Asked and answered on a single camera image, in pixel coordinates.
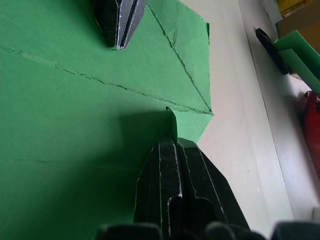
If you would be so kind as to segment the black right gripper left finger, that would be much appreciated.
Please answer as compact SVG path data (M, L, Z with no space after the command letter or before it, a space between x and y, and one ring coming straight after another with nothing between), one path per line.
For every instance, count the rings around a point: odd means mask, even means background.
M155 141L138 176L135 223L183 226L184 185L178 149L171 136Z

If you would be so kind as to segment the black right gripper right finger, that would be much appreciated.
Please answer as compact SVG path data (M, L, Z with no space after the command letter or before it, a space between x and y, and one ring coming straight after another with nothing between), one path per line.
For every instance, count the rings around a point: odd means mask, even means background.
M224 175L191 140L178 140L187 225L203 231L211 222L250 227Z

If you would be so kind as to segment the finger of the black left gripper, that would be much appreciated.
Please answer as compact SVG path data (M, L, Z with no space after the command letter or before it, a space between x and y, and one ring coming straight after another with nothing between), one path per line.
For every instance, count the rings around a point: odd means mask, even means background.
M126 48L137 30L145 12L145 0L130 0L128 5L128 16L122 36L122 48Z
M109 48L125 48L137 29L136 0L92 0L91 9Z

